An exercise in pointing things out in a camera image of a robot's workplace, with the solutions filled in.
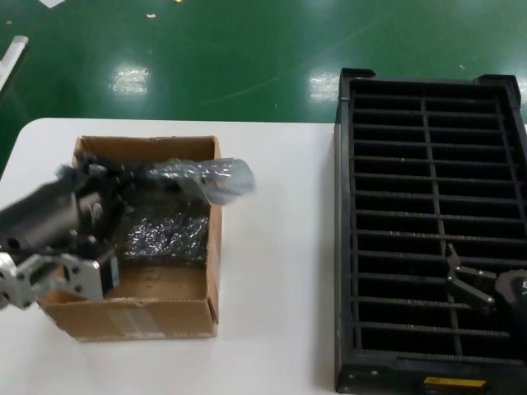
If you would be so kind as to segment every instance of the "black plastic crate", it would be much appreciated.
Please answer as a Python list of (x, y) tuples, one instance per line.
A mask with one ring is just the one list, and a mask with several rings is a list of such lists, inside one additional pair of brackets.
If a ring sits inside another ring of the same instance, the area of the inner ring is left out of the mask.
[(447, 243), (476, 269), (527, 268), (516, 79), (343, 69), (335, 129), (337, 391), (527, 393), (501, 320), (445, 288)]

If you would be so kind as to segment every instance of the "open cardboard box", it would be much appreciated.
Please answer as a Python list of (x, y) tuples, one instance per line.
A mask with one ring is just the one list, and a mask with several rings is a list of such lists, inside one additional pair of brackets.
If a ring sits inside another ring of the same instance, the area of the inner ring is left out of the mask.
[[(162, 162), (219, 158), (215, 137), (81, 137), (75, 152), (114, 160)], [(57, 326), (80, 341), (214, 337), (222, 246), (222, 209), (211, 206), (206, 268), (119, 266), (104, 302), (55, 291), (40, 302)]]

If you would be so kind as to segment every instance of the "green floor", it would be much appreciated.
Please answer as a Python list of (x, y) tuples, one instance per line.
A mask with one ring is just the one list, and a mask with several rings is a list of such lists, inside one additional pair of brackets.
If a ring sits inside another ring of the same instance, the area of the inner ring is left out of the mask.
[(0, 53), (30, 47), (0, 93), (0, 169), (43, 117), (333, 122), (341, 67), (516, 74), (527, 100), (526, 16), (525, 0), (1, 0)]

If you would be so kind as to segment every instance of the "robotic arm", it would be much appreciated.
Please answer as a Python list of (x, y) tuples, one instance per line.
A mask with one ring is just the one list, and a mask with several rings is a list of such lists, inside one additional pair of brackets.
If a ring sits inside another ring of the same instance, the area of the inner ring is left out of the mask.
[(102, 300), (118, 285), (108, 236), (134, 173), (95, 157), (78, 160), (78, 167), (0, 212), (0, 308), (24, 309), (56, 289)]

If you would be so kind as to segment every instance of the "white paper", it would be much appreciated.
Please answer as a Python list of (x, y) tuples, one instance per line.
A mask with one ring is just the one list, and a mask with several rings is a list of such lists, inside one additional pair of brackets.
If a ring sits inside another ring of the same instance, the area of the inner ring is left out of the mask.
[(42, 4), (47, 6), (48, 8), (53, 8), (63, 2), (64, 0), (39, 0)]

